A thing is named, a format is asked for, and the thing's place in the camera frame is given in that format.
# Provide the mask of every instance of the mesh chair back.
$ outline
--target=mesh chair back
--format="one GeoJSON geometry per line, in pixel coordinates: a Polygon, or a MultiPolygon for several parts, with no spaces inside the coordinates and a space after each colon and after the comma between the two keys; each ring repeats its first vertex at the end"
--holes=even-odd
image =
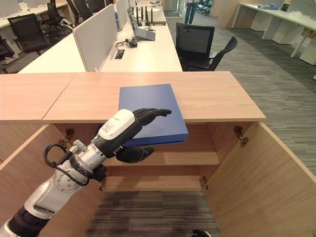
{"type": "Polygon", "coordinates": [[[73,1],[72,0],[67,0],[67,3],[69,5],[71,11],[73,12],[74,16],[78,17],[79,16],[79,12],[77,11],[75,5],[73,4],[73,1]]]}
{"type": "Polygon", "coordinates": [[[98,9],[98,5],[97,2],[95,0],[87,0],[90,12],[97,12],[98,9]]]}
{"type": "Polygon", "coordinates": [[[74,3],[84,21],[92,16],[87,4],[85,4],[85,0],[74,0],[74,3]]]}
{"type": "Polygon", "coordinates": [[[48,16],[50,21],[56,21],[57,16],[56,16],[56,4],[54,3],[48,3],[47,4],[47,9],[48,9],[48,16]]]}
{"type": "Polygon", "coordinates": [[[105,0],[105,3],[106,3],[107,6],[108,6],[108,5],[110,5],[110,4],[114,4],[114,1],[113,1],[113,0],[105,0]]]}
{"type": "Polygon", "coordinates": [[[176,50],[178,56],[189,60],[208,59],[215,27],[176,23],[176,50]]]}
{"type": "Polygon", "coordinates": [[[14,55],[14,51],[10,46],[6,43],[5,39],[2,39],[0,36],[0,62],[5,58],[12,57],[14,55]]]}
{"type": "Polygon", "coordinates": [[[223,56],[232,51],[234,48],[236,48],[237,46],[237,39],[235,37],[232,37],[231,40],[228,42],[228,44],[225,46],[225,48],[223,50],[221,50],[216,56],[215,58],[213,58],[212,63],[209,67],[209,71],[214,71],[217,67],[217,65],[219,64],[219,62],[222,60],[223,56]]]}
{"type": "Polygon", "coordinates": [[[49,47],[34,13],[8,18],[8,21],[26,53],[49,47]]]}
{"type": "Polygon", "coordinates": [[[97,3],[99,10],[102,10],[105,7],[104,0],[95,0],[95,2],[97,3]]]}

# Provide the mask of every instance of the wooden countertop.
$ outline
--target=wooden countertop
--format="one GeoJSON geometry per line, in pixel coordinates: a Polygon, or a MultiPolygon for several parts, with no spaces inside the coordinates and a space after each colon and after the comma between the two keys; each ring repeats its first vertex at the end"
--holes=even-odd
{"type": "Polygon", "coordinates": [[[40,121],[74,75],[0,75],[0,120],[40,121]]]}
{"type": "Polygon", "coordinates": [[[230,72],[179,72],[1,76],[0,87],[4,93],[0,94],[0,105],[4,101],[5,110],[0,113],[0,120],[104,122],[118,110],[121,86],[164,83],[171,84],[187,123],[266,118],[230,72]],[[3,84],[15,93],[2,88],[3,84]]]}

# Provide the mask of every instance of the wooden cabinet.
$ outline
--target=wooden cabinet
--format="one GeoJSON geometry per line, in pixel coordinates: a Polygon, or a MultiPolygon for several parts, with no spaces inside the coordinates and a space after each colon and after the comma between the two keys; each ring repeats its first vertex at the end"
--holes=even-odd
{"type": "MultiPolygon", "coordinates": [[[[28,75],[9,77],[27,80],[28,75]]],[[[315,176],[262,123],[264,115],[230,73],[63,77],[71,81],[52,104],[42,107],[39,114],[44,112],[44,117],[36,119],[52,124],[43,125],[0,165],[1,223],[53,173],[41,156],[47,144],[64,139],[67,128],[75,130],[73,139],[87,144],[100,123],[118,109],[120,86],[171,83],[189,131],[187,141],[156,146],[151,157],[137,164],[105,160],[104,190],[203,190],[223,236],[309,237],[316,233],[315,176]],[[243,129],[242,137],[249,139],[244,145],[236,135],[237,126],[243,129]]],[[[97,184],[89,184],[49,222],[43,235],[82,236],[103,195],[97,184]]]]}

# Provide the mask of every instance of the jeans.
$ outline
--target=jeans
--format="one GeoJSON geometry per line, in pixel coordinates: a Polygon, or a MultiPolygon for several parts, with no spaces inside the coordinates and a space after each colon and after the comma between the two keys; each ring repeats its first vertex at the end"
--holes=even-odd
{"type": "Polygon", "coordinates": [[[196,12],[197,6],[198,6],[197,2],[188,3],[187,11],[186,11],[186,17],[185,17],[185,20],[184,20],[185,24],[187,24],[188,21],[189,21],[189,24],[192,24],[193,17],[194,17],[194,14],[196,12]]]}

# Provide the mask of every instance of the person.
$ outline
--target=person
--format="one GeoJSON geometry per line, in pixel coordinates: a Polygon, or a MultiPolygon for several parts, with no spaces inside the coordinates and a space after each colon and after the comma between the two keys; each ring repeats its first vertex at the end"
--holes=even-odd
{"type": "Polygon", "coordinates": [[[187,11],[184,23],[187,24],[189,22],[189,24],[192,24],[194,14],[197,10],[198,0],[185,0],[185,4],[187,7],[187,11]]]}

